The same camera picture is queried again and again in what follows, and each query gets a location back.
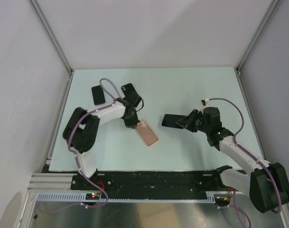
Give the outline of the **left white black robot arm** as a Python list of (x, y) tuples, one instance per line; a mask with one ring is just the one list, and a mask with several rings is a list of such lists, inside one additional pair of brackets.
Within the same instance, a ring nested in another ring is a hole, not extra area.
[(97, 176), (93, 175), (97, 170), (94, 155), (89, 151), (96, 141), (99, 127), (114, 119), (123, 119), (127, 128), (136, 128), (140, 122), (136, 108), (141, 101), (139, 94), (131, 92), (93, 111), (81, 107), (73, 111), (62, 137), (67, 142), (68, 150), (74, 153), (77, 170), (83, 175), (81, 184), (86, 189), (94, 189), (98, 183)]

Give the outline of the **right aluminium corner post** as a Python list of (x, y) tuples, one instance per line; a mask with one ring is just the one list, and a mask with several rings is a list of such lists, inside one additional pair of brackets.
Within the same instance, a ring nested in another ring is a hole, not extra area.
[(246, 47), (246, 50), (244, 51), (239, 63), (236, 66), (236, 72), (240, 76), (242, 68), (248, 61), (249, 57), (251, 56), (252, 52), (254, 51), (256, 45), (258, 44), (261, 36), (263, 35), (264, 31), (266, 30), (267, 26), (271, 22), (271, 19), (273, 18), (274, 14), (277, 12), (278, 7), (282, 3), (282, 0), (272, 0), (270, 5), (268, 6), (266, 12), (263, 15), (262, 20), (260, 21), (258, 27), (256, 28), (250, 43)]

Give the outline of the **controller board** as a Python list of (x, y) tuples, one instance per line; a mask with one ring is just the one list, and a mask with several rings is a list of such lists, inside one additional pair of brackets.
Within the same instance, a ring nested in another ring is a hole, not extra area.
[(214, 198), (215, 198), (215, 205), (220, 207), (226, 207), (231, 202), (231, 196), (228, 195), (216, 194), (214, 195)]
[(101, 197), (101, 193), (87, 193), (86, 200), (98, 200)]

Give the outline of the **black phone case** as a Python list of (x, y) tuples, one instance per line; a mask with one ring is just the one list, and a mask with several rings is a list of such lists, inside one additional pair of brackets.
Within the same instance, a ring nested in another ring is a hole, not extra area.
[(125, 84), (123, 86), (121, 86), (121, 90), (124, 94), (124, 99), (138, 99), (140, 96), (139, 94), (136, 92), (134, 86), (132, 83), (128, 83)]

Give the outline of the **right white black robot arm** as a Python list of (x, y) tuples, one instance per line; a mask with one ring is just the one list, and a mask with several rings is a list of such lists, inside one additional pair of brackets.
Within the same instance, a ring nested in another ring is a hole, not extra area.
[(278, 162), (270, 163), (254, 156), (235, 142), (233, 133), (222, 126), (218, 108), (194, 109), (176, 123), (192, 133), (205, 133), (211, 147), (228, 155), (244, 170), (240, 173), (230, 167), (219, 168), (219, 174), (212, 178), (215, 189), (224, 190), (229, 186), (242, 192), (261, 213), (289, 203), (289, 181), (285, 168)]

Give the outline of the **left controller board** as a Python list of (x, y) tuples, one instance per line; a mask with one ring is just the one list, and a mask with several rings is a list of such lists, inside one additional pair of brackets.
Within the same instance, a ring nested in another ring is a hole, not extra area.
[(101, 197), (101, 193), (87, 193), (86, 200), (98, 200)]

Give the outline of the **right controller board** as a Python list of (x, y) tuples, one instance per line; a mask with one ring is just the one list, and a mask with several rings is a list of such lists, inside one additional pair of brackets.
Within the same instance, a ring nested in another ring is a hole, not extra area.
[(215, 198), (215, 205), (220, 207), (226, 207), (231, 202), (231, 196), (228, 195), (216, 194), (214, 195), (214, 198)]

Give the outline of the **small black phone left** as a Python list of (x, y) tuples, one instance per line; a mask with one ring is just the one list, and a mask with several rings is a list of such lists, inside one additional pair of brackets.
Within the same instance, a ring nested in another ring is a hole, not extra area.
[(91, 88), (94, 105), (102, 105), (106, 103), (104, 91), (100, 85)]

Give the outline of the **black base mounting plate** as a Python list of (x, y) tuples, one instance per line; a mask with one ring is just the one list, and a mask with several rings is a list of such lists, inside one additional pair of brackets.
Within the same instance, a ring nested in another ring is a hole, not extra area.
[(104, 186), (111, 200), (205, 200), (208, 191), (224, 191), (213, 171), (97, 171), (89, 181), (72, 178), (71, 190)]

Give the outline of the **black smartphone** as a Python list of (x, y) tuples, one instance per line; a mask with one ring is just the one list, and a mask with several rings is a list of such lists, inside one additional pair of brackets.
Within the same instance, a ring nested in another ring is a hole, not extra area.
[(183, 129), (177, 122), (183, 119), (185, 115), (175, 115), (175, 114), (165, 114), (162, 120), (161, 125), (163, 127), (175, 128), (175, 129)]

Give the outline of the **aluminium front frame rail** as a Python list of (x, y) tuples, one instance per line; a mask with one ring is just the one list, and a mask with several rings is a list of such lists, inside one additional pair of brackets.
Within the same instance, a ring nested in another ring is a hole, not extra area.
[[(140, 187), (142, 189), (183, 189), (188, 191), (219, 190), (210, 171), (104, 171), (98, 172), (90, 180), (109, 193)], [(77, 173), (33, 174), (29, 184), (31, 190), (97, 190)]]

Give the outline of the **pink phone case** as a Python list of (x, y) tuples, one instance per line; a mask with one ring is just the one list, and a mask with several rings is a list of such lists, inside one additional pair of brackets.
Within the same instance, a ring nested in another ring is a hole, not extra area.
[(159, 140), (152, 128), (144, 120), (137, 124), (135, 130), (147, 147), (155, 145)]

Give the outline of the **left aluminium corner post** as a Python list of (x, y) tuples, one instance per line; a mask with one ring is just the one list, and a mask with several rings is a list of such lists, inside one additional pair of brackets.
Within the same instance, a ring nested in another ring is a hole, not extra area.
[(37, 17), (39, 23), (41, 24), (44, 32), (46, 33), (48, 39), (51, 42), (52, 47), (54, 48), (56, 54), (60, 58), (61, 63), (63, 64), (64, 68), (66, 69), (68, 75), (72, 75), (73, 69), (70, 66), (67, 57), (61, 48), (60, 43), (58, 42), (52, 27), (50, 26), (50, 23), (48, 22), (42, 8), (40, 7), (37, 0), (28, 0), (28, 3), (30, 4), (35, 16)]

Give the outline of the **aluminium corner post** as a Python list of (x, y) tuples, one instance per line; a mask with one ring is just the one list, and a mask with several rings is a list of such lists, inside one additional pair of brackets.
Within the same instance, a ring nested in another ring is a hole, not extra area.
[(51, 42), (52, 47), (54, 48), (56, 54), (60, 58), (61, 63), (63, 64), (64, 68), (66, 69), (68, 75), (72, 75), (73, 69), (70, 66), (67, 57), (61, 48), (60, 43), (58, 42), (52, 27), (50, 26), (50, 23), (48, 22), (42, 8), (40, 7), (37, 0), (28, 0), (28, 3), (30, 4), (35, 16), (37, 17), (39, 23), (41, 24), (44, 32), (46, 33), (48, 39)]
[(246, 47), (246, 50), (244, 51), (239, 63), (236, 66), (236, 72), (240, 76), (242, 68), (248, 61), (249, 57), (251, 56), (252, 52), (254, 51), (256, 45), (258, 44), (261, 36), (263, 35), (264, 31), (266, 30), (267, 26), (271, 22), (271, 19), (273, 18), (274, 14), (277, 12), (278, 7), (282, 3), (282, 0), (272, 0), (270, 5), (268, 6), (266, 12), (263, 15), (262, 20), (260, 21), (258, 27), (256, 28), (250, 43)]

